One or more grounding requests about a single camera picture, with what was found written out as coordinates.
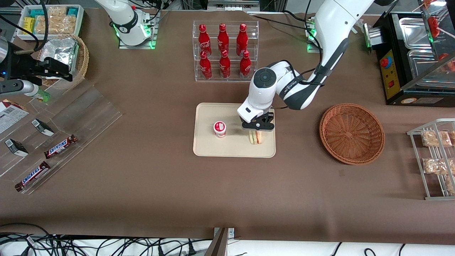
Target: white robotic arm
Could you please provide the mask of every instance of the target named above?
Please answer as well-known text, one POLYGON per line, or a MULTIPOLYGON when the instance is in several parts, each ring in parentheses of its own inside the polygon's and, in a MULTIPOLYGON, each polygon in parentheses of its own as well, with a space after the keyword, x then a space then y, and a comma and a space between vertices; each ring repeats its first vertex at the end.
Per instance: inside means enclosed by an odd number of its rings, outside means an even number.
POLYGON ((133 9, 127 0, 95 0, 112 19, 122 42, 136 46, 151 36, 150 14, 133 9))
POLYGON ((325 0, 314 19, 316 38, 323 49, 320 65, 308 80, 292 70, 287 61, 272 63, 257 70, 250 82, 248 98, 237 109, 244 123, 253 122, 252 125, 244 124, 244 128, 264 130, 261 118, 258 117, 269 112, 274 93, 290 109, 306 108, 346 51, 351 28, 373 2, 374 0, 325 0))

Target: red switch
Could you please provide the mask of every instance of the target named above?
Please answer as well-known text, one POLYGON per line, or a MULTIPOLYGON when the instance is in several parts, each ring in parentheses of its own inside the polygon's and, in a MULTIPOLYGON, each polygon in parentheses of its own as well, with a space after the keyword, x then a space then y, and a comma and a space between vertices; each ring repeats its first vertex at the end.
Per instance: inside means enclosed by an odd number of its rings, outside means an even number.
POLYGON ((381 67, 387 67, 389 65, 389 60, 384 58, 381 60, 381 67))

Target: brown tablecloth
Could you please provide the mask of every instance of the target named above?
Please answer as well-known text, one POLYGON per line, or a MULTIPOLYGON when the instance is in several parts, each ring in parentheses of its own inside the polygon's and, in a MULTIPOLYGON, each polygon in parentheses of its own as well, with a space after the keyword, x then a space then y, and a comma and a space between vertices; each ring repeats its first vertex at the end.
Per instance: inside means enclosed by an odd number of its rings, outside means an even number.
MULTIPOLYGON (((346 54, 308 108, 276 111, 273 158, 198 157, 196 106, 241 103, 248 84, 194 81, 192 21, 256 18, 172 11, 160 22, 155 50, 118 50, 107 13, 86 12, 86 78, 123 116, 32 195, 0 181, 1 223, 35 223, 53 234, 208 238, 213 227, 233 226, 242 239, 455 244, 455 202, 423 200, 405 134, 452 118, 454 110, 386 106, 376 57, 364 50, 361 33, 351 33, 346 54), (372 164, 342 164, 320 142, 322 114, 343 102, 366 107, 384 127, 385 149, 372 164)), ((259 23, 260 67, 282 59, 298 71, 317 65, 303 30, 259 23)), ((284 103, 276 97, 274 105, 284 103)))

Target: red bottle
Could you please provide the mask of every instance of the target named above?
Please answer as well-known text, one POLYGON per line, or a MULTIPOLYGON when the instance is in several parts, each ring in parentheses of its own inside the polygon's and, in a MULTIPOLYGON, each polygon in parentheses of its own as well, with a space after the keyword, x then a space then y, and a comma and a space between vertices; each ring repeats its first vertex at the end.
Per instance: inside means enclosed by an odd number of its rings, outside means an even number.
POLYGON ((228 52, 224 50, 221 53, 220 59, 220 76, 228 78, 231 75, 231 60, 229 60, 228 52))
POLYGON ((202 78, 205 80, 210 79, 212 77, 212 66, 210 65, 210 60, 207 59, 207 53, 205 51, 201 52, 199 66, 201 67, 202 78))
POLYGON ((240 60, 240 78, 243 80, 247 80, 248 76, 250 75, 250 52, 245 50, 243 52, 243 58, 240 60))
POLYGON ((247 49, 248 46, 248 35, 247 35, 247 25, 244 23, 240 24, 240 32, 237 36, 237 55, 242 56, 243 51, 247 49))
POLYGON ((226 32, 226 24, 220 24, 220 33, 218 34, 218 49, 220 52, 226 50, 229 53, 229 36, 226 32))
POLYGON ((201 51, 207 53, 207 57, 210 57, 210 55, 212 55, 210 37, 207 34, 207 29, 204 24, 199 25, 199 45, 201 46, 201 51))

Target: brown woven basket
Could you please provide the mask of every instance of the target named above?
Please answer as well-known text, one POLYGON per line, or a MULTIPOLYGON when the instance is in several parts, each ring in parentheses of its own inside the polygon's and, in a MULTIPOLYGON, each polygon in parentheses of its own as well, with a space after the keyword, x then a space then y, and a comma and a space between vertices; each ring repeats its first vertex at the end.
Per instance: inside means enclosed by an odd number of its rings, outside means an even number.
POLYGON ((381 123, 370 111, 356 104, 329 108, 319 124, 319 135, 329 153, 346 164, 369 164, 384 149, 381 123))
MULTIPOLYGON (((68 37, 76 40, 77 44, 79 45, 79 51, 77 52, 77 60, 76 60, 77 74, 73 77, 72 82, 63 81, 63 79, 62 79, 62 81, 60 81, 60 80, 56 80, 56 79, 42 78, 43 85, 45 85, 45 86, 51 86, 54 83, 56 83, 57 81, 59 81, 58 86, 56 85, 56 86, 54 86, 54 88, 67 90, 67 89, 74 88, 76 85, 78 85, 80 82, 82 82, 84 80, 85 74, 87 72, 88 60, 89 60, 87 46, 85 46, 84 41, 82 41, 82 39, 80 37, 75 36, 73 34, 59 35, 57 37, 57 39, 65 39, 68 37)), ((39 51, 38 59, 41 57, 42 52, 43 52, 42 50, 39 51)))

